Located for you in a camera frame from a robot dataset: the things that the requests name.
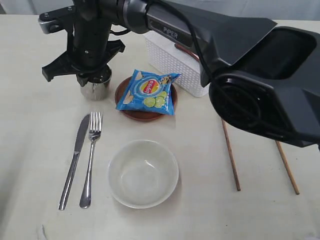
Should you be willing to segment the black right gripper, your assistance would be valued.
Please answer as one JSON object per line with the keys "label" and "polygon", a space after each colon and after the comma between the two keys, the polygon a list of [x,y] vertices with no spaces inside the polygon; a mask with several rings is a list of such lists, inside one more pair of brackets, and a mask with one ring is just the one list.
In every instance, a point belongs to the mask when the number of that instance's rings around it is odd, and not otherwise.
{"label": "black right gripper", "polygon": [[125,45],[121,40],[111,40],[107,42],[106,50],[102,54],[102,62],[95,67],[86,67],[77,64],[67,51],[62,53],[50,64],[42,67],[42,75],[50,82],[54,77],[76,75],[77,82],[84,87],[91,79],[102,74],[108,66],[108,62],[117,53],[123,53]]}

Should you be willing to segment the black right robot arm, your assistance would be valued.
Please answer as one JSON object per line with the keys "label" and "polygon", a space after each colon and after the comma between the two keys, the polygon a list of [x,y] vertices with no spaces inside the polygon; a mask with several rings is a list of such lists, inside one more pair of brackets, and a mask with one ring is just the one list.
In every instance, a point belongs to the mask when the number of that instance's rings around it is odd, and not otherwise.
{"label": "black right robot arm", "polygon": [[320,142],[320,35],[264,17],[233,17],[165,0],[76,0],[40,14],[45,34],[65,30],[66,51],[47,81],[81,86],[125,49],[112,25],[155,31],[199,57],[200,83],[217,114],[243,131],[297,147]]}

